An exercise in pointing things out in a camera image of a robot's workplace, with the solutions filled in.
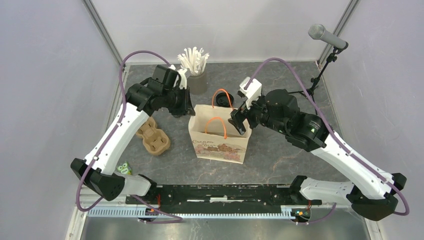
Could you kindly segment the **brown paper takeout bag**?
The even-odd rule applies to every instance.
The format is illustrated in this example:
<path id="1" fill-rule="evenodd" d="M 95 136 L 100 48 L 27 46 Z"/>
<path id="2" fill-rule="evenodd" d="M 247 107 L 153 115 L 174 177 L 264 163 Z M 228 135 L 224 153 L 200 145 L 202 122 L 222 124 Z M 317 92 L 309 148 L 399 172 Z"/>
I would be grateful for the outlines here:
<path id="1" fill-rule="evenodd" d="M 195 105 L 195 115 L 189 119 L 188 132 L 198 158 L 244 163 L 252 130 L 246 120 L 242 122 L 246 129 L 243 134 L 229 123 L 234 109 L 232 102 L 229 107 L 218 106 L 214 102 Z"/>

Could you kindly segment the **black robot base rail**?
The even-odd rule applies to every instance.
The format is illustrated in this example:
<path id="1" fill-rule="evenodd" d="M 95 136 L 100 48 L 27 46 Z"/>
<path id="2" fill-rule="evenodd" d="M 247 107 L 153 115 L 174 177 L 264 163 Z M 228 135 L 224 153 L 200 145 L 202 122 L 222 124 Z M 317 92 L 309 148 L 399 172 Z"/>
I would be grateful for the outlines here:
<path id="1" fill-rule="evenodd" d="M 126 204 L 145 207 L 146 218 L 292 219 L 297 209 L 322 204 L 308 200 L 289 184 L 163 184 Z"/>

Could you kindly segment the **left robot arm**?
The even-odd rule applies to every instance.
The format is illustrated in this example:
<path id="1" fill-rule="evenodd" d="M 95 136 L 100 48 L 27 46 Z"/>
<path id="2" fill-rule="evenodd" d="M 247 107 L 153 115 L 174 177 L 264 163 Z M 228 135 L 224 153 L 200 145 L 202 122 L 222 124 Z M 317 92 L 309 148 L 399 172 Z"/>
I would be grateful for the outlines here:
<path id="1" fill-rule="evenodd" d="M 194 116 L 186 68 L 157 65 L 153 75 L 128 88 L 125 103 L 95 148 L 83 159 L 75 158 L 71 169 L 83 185 L 107 201 L 137 195 L 153 203 L 157 190 L 147 177 L 119 173 L 117 163 L 137 130 L 162 108 L 173 116 Z"/>

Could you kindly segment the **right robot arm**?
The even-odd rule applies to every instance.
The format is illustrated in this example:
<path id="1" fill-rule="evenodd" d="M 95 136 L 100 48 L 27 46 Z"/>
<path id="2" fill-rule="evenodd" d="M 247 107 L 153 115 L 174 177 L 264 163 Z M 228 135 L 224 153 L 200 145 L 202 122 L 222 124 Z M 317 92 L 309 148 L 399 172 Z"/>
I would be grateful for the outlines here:
<path id="1" fill-rule="evenodd" d="M 240 134 L 259 125 L 269 128 L 284 135 L 293 146 L 326 161 L 347 178 L 346 182 L 336 182 L 299 175 L 288 191 L 293 203 L 348 205 L 372 221 L 396 213 L 407 180 L 403 174 L 379 170 L 350 148 L 331 127 L 326 127 L 321 117 L 302 112 L 296 97 L 285 89 L 267 94 L 240 89 L 238 95 L 244 102 L 231 112 L 228 121 Z"/>

